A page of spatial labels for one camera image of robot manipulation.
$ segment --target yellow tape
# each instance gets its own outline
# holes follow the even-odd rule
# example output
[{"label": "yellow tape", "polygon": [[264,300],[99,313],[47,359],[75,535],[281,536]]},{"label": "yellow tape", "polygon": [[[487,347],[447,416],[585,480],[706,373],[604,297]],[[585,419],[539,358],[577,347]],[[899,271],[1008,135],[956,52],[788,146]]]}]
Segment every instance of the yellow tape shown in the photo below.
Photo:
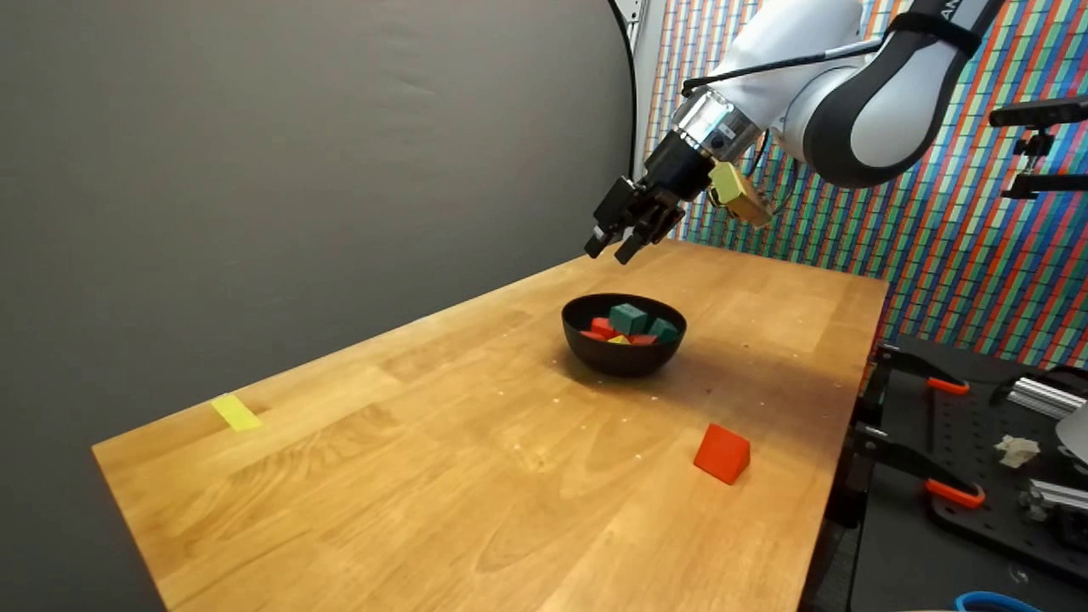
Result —
[{"label": "yellow tape", "polygon": [[262,419],[253,416],[238,395],[221,395],[212,402],[212,408],[234,429],[234,430],[249,430],[249,429],[258,429]]}]

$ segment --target wooden tabletop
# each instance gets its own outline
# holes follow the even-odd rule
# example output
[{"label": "wooden tabletop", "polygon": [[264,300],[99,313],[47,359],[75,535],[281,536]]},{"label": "wooden tabletop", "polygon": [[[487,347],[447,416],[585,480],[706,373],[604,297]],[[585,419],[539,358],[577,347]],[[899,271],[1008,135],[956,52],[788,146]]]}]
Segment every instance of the wooden tabletop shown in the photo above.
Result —
[{"label": "wooden tabletop", "polygon": [[[687,317],[660,373],[567,355],[604,290]],[[258,429],[209,402],[96,458],[169,608],[797,608],[880,305],[701,245],[575,257],[238,386]],[[693,468],[711,420],[753,440],[734,486]]]}]

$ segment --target colorful background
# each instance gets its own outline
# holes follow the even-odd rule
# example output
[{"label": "colorful background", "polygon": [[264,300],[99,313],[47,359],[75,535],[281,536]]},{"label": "colorful background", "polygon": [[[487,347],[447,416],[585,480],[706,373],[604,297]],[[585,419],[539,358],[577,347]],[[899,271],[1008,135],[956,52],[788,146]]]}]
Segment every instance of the colorful background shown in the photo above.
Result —
[{"label": "colorful background", "polygon": [[[869,0],[864,37],[909,11]],[[667,0],[652,77],[650,141],[667,134],[679,80],[706,75],[757,0]],[[884,336],[922,336],[1027,365],[1088,359],[1086,192],[999,197],[1025,168],[1019,130],[992,130],[989,107],[1086,94],[1088,11],[1079,0],[1008,0],[966,66],[933,151],[905,175],[842,189],[771,141],[753,179],[780,207],[756,232],[697,199],[685,242],[879,275],[892,281]],[[1049,174],[1088,174],[1080,127],[1058,127]]]}]

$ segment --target black bowl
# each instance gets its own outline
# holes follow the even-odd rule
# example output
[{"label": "black bowl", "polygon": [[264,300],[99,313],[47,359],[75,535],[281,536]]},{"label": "black bowl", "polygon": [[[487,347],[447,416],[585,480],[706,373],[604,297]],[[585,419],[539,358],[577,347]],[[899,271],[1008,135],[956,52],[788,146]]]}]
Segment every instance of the black bowl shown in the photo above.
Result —
[{"label": "black bowl", "polygon": [[[650,313],[650,321],[660,317],[672,324],[679,331],[677,344],[631,347],[631,344],[601,344],[601,339],[581,336],[592,317],[609,317],[609,309],[618,302],[640,305],[644,313]],[[566,305],[561,321],[566,321],[567,347],[575,350],[575,358],[592,370],[616,373],[616,377],[644,377],[660,370],[677,355],[687,334],[687,321],[679,317],[679,309],[658,302],[650,297],[631,297],[631,291],[577,297]]]}]

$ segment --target gray backdrop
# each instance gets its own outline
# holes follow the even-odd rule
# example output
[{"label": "gray backdrop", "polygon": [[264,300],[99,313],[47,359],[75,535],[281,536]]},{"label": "gray backdrop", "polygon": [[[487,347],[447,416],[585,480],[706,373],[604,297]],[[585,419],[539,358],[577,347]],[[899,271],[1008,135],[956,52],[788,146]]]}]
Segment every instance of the gray backdrop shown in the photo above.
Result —
[{"label": "gray backdrop", "polygon": [[0,608],[153,608],[91,443],[577,256],[631,139],[604,0],[0,4]]}]

